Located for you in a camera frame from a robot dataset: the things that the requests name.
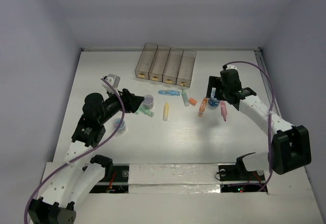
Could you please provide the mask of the clear jar purple clips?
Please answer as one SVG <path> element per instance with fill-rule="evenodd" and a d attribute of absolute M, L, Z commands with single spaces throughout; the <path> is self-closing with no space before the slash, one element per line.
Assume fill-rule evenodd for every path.
<path fill-rule="evenodd" d="M 154 98 L 153 98 L 153 96 L 152 95 L 144 95 L 144 101 L 143 101 L 142 105 L 146 109 L 153 109 L 153 107 L 154 107 Z"/>

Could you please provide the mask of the blue round clip jar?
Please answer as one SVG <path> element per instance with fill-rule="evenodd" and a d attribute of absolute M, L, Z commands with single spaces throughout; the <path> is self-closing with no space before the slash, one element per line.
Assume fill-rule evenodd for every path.
<path fill-rule="evenodd" d="M 208 99 L 208 104 L 211 106 L 211 107 L 218 107 L 219 104 L 220 104 L 220 100 L 216 99 L 216 98 L 209 98 Z"/>

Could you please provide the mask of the clear jar colourful clips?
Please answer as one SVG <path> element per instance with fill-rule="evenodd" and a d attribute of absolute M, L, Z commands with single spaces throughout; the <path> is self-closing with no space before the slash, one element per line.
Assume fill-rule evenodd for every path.
<path fill-rule="evenodd" d="M 124 133 L 126 131 L 126 125 L 124 120 L 122 120 L 121 118 L 116 118 L 113 121 L 113 128 L 116 130 L 118 133 Z"/>

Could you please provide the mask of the yellow highlighter marker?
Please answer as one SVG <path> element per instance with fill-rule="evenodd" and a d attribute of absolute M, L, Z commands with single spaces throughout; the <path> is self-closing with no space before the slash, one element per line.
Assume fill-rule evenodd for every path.
<path fill-rule="evenodd" d="M 165 105 L 164 105 L 164 111 L 163 111 L 163 116 L 162 116 L 162 119 L 163 121 L 167 121 L 168 120 L 168 117 L 169 117 L 169 103 L 166 102 Z"/>

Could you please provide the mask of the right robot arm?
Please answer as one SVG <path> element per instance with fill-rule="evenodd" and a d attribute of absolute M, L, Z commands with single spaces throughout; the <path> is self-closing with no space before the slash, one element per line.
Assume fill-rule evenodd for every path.
<path fill-rule="evenodd" d="M 234 167 L 240 179 L 248 178 L 253 170 L 267 165 L 278 175 L 309 165 L 312 161 L 309 132 L 303 125 L 294 126 L 271 111 L 251 88 L 243 88 L 236 69 L 224 69 L 220 77 L 210 76 L 207 96 L 215 89 L 214 97 L 226 101 L 249 117 L 268 138 L 266 159 L 257 157 Z"/>

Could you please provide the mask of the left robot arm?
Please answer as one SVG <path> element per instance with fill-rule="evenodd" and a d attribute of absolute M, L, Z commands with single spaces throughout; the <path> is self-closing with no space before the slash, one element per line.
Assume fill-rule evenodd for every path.
<path fill-rule="evenodd" d="M 24 223 L 74 223 L 76 206 L 100 180 L 112 177 L 111 158 L 95 154 L 113 136 L 103 140 L 105 123 L 116 113 L 135 113 L 143 96 L 127 89 L 112 89 L 104 99 L 99 93 L 85 97 L 83 114 L 78 121 L 64 164 L 54 170 L 34 190 L 24 210 Z"/>

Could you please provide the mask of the green correction tape pen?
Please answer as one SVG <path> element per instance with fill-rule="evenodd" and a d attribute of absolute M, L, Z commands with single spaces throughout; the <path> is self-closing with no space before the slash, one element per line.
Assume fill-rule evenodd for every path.
<path fill-rule="evenodd" d="M 139 113 L 143 113 L 143 114 L 145 114 L 145 115 L 147 115 L 147 116 L 149 116 L 149 117 L 153 117 L 153 116 L 154 116 L 154 113 L 153 113 L 151 110 L 149 110 L 149 109 L 147 109 L 147 108 L 144 108 L 144 107 L 140 107 L 140 108 L 135 112 L 135 114 L 139 114 Z"/>

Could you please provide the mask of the orange correction tape pen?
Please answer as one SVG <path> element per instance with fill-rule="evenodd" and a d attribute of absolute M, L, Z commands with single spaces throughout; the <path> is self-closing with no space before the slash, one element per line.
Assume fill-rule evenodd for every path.
<path fill-rule="evenodd" d="M 203 98 L 201 105 L 199 107 L 199 112 L 198 112 L 199 117 L 203 116 L 203 113 L 205 112 L 205 109 L 206 109 L 207 101 L 208 101 L 207 98 Z"/>

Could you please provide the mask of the orange marker cap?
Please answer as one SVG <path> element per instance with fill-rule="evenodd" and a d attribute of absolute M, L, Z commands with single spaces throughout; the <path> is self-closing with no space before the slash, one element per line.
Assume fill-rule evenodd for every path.
<path fill-rule="evenodd" d="M 188 101 L 192 106 L 195 106 L 197 104 L 197 101 L 193 98 L 190 98 Z"/>

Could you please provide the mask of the smoked drawer box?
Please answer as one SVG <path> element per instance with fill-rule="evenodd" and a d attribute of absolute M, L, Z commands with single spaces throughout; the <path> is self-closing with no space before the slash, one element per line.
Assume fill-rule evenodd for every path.
<path fill-rule="evenodd" d="M 176 84 L 182 55 L 183 55 L 183 49 L 174 48 L 174 47 L 170 49 L 167 63 L 164 69 L 163 77 L 162 77 L 162 81 L 164 83 L 171 84 L 171 85 Z"/>
<path fill-rule="evenodd" d="M 170 47 L 159 45 L 156 49 L 150 71 L 149 79 L 152 81 L 162 81 L 165 66 L 170 53 Z"/>
<path fill-rule="evenodd" d="M 187 88 L 191 86 L 196 54 L 197 52 L 193 50 L 183 51 L 176 85 Z"/>
<path fill-rule="evenodd" d="M 136 78 L 149 79 L 149 71 L 154 59 L 158 45 L 146 43 L 143 47 L 141 56 L 135 68 Z"/>

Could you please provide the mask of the green highlighter marker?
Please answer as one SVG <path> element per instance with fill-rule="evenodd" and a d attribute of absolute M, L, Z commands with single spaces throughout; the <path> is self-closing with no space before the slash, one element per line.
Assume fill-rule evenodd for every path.
<path fill-rule="evenodd" d="M 185 90 L 182 90 L 181 91 L 181 96 L 182 96 L 182 99 L 183 99 L 183 103 L 184 103 L 184 106 L 189 106 L 190 103 L 189 103 L 189 99 L 188 99 L 188 96 L 187 96 L 187 93 Z"/>

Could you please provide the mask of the blue correction tape pen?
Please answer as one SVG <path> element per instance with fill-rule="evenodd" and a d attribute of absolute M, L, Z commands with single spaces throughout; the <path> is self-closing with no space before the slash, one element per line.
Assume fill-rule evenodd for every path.
<path fill-rule="evenodd" d="M 160 95 L 166 95 L 166 96 L 180 96 L 180 91 L 176 90 L 159 90 L 158 93 Z"/>

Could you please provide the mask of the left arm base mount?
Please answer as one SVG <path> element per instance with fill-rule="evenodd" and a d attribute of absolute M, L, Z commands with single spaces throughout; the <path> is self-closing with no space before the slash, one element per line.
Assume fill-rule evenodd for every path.
<path fill-rule="evenodd" d="M 102 155 L 95 155 L 90 163 L 104 168 L 104 177 L 91 189 L 90 193 L 128 193 L 129 165 L 113 164 L 113 160 Z"/>

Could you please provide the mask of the silver foil front rail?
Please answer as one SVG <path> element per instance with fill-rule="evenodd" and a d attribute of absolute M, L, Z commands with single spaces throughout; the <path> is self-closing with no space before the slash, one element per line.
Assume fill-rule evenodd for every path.
<path fill-rule="evenodd" d="M 131 194 L 220 193 L 215 178 L 217 164 L 131 164 L 128 192 Z"/>

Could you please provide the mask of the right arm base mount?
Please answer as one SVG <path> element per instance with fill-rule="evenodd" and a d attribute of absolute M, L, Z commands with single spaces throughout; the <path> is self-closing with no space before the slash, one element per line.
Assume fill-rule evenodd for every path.
<path fill-rule="evenodd" d="M 265 184 L 264 173 L 248 171 L 243 159 L 253 153 L 237 157 L 234 164 L 219 165 L 214 177 L 221 182 L 222 193 L 258 192 Z"/>

